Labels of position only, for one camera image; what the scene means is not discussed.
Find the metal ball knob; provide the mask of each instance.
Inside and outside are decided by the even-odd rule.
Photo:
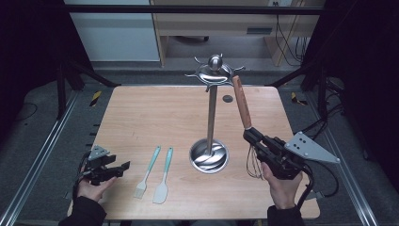
[[[219,71],[222,65],[223,65],[222,56],[212,55],[211,57],[209,57],[208,66],[212,71],[214,72]]]

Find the table top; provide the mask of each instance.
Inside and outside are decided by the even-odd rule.
[[[244,91],[252,125],[265,135],[289,140],[293,132],[278,91],[270,87],[244,87]],[[225,95],[234,100],[224,102]],[[208,104],[205,87],[115,88],[94,144],[117,156],[108,167],[126,161],[131,161],[131,167],[100,201],[107,219],[266,218],[268,206],[273,205],[269,185],[247,174],[249,144],[243,139],[233,87],[218,87],[215,110],[214,138],[227,146],[230,155],[226,168],[208,174],[191,165],[191,147],[207,137]],[[147,189],[142,199],[134,198],[158,145],[162,149]],[[162,204],[152,203],[169,147],[174,152],[167,177],[168,197]],[[308,182],[304,174],[296,200]],[[316,200],[304,202],[301,212],[303,218],[317,218]]]

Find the mint green handle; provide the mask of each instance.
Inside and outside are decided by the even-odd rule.
[[[161,146],[157,146],[156,149],[155,149],[155,151],[153,152],[152,159],[151,159],[151,162],[150,162],[150,164],[149,164],[149,169],[148,169],[148,171],[151,171],[152,166],[153,166],[153,163],[155,163],[155,160],[156,160],[156,157],[157,157],[158,154],[159,154],[159,151],[161,151]]]
[[[167,172],[169,170],[170,161],[172,160],[172,154],[173,154],[173,148],[169,148],[164,172]]]

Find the person's arm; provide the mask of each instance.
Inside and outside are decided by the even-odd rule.
[[[93,186],[88,180],[82,180],[73,202],[72,213],[58,223],[58,226],[101,226],[106,216],[104,209],[98,204],[106,189],[111,187],[116,177]]]
[[[270,184],[270,195],[275,204],[267,210],[267,225],[305,225],[295,205],[295,194],[302,180],[302,172],[294,180],[279,180],[264,162],[262,162],[262,169],[264,179]]]

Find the black sleeve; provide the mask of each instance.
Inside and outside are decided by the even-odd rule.
[[[267,210],[267,225],[305,226],[305,223],[297,206],[292,209],[278,210],[273,205]]]
[[[106,212],[96,202],[78,197],[73,203],[72,213],[58,223],[58,226],[101,226]]]

